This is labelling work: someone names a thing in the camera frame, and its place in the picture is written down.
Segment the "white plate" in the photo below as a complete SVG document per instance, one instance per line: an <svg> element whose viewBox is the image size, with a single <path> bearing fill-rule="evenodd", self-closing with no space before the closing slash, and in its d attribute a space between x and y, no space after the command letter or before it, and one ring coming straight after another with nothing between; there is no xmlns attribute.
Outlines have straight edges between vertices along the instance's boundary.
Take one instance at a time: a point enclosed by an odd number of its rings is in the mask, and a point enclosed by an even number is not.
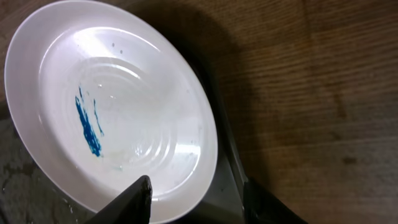
<svg viewBox="0 0 398 224"><path fill-rule="evenodd" d="M202 200L218 138L187 61L135 15L98 1L57 1L15 31L4 67L12 120L46 176L98 212L140 176L151 223Z"/></svg>

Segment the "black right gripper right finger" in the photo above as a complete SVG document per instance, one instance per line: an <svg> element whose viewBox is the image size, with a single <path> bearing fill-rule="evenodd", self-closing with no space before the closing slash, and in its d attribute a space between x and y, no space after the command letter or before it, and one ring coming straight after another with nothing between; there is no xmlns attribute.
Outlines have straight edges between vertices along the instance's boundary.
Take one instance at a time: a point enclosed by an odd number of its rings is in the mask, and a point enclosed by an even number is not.
<svg viewBox="0 0 398 224"><path fill-rule="evenodd" d="M254 179L244 183L246 224L308 224Z"/></svg>

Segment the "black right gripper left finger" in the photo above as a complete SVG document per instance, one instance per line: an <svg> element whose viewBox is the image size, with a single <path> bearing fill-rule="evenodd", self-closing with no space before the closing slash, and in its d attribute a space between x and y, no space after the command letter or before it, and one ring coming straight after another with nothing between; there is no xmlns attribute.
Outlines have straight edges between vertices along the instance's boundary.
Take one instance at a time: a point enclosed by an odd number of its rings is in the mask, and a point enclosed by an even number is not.
<svg viewBox="0 0 398 224"><path fill-rule="evenodd" d="M149 224L151 203L152 185L143 175L85 224Z"/></svg>

